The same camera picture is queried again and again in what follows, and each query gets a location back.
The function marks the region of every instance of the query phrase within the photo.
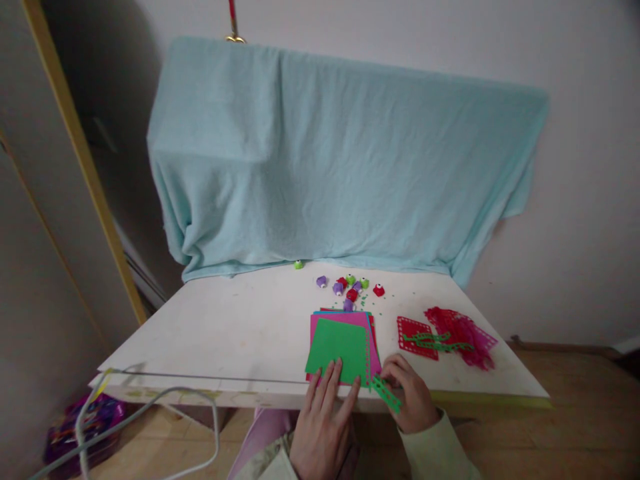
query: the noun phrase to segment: baseboard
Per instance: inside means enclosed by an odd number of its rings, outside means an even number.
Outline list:
[[[595,345],[569,345],[565,343],[539,343],[523,342],[518,335],[511,337],[507,345],[514,351],[553,351],[560,353],[584,353],[587,355],[600,355],[608,360],[618,360],[622,357],[618,350],[612,347],[598,347]]]

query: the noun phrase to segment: tabletop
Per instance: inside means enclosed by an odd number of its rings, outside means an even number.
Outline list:
[[[334,296],[331,286],[348,273],[370,280],[355,304],[375,318],[381,360],[401,352],[434,397],[549,398],[450,277],[320,262],[309,262],[300,270],[284,265],[231,279],[208,277],[188,282],[100,366],[101,371],[127,372],[114,375],[107,392],[142,401],[158,389],[180,385],[212,392],[224,404],[221,406],[296,408],[307,389],[309,316],[320,307],[341,308],[344,296]],[[321,275],[328,278],[324,289],[315,282]],[[376,283],[385,288],[381,297],[373,294]],[[491,350],[494,369],[468,366],[454,353],[440,353],[434,361],[399,349],[396,318],[426,323],[424,311],[436,306],[469,316],[499,340]],[[118,389],[122,386],[128,393]],[[339,395],[346,396],[348,389],[341,387]],[[359,398],[363,405],[370,401],[364,410],[381,404],[375,402],[374,391],[363,389]]]

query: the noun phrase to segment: person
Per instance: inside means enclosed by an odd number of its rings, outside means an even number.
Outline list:
[[[360,380],[356,379],[342,405],[336,405],[341,368],[338,359],[329,364],[321,380],[320,370],[316,372],[300,412],[256,410],[229,480],[352,478],[359,447],[353,435],[351,412]],[[398,426],[412,478],[481,478],[447,414],[434,406],[427,385],[409,362],[400,354],[392,355],[385,360],[380,376],[394,389],[402,388],[397,391],[402,402],[400,412],[390,412]]]

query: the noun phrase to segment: red rod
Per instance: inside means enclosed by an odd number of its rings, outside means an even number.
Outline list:
[[[234,0],[229,0],[229,14],[231,15],[231,21],[235,21],[235,2]]]

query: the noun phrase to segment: light blue cloth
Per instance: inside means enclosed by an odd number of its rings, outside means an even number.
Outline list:
[[[464,287],[546,115],[531,88],[180,38],[147,137],[169,250],[185,281],[320,259]]]

